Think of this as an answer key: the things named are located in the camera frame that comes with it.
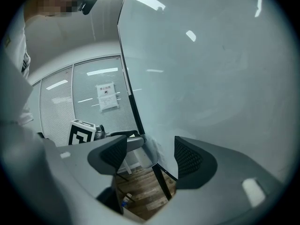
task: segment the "person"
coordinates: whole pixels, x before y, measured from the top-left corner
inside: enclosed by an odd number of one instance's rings
[[[27,79],[30,67],[30,56],[27,54],[25,25],[35,16],[64,16],[78,10],[83,0],[27,0],[13,18],[3,40],[4,52],[12,64]],[[25,125],[33,120],[27,103],[17,121]]]

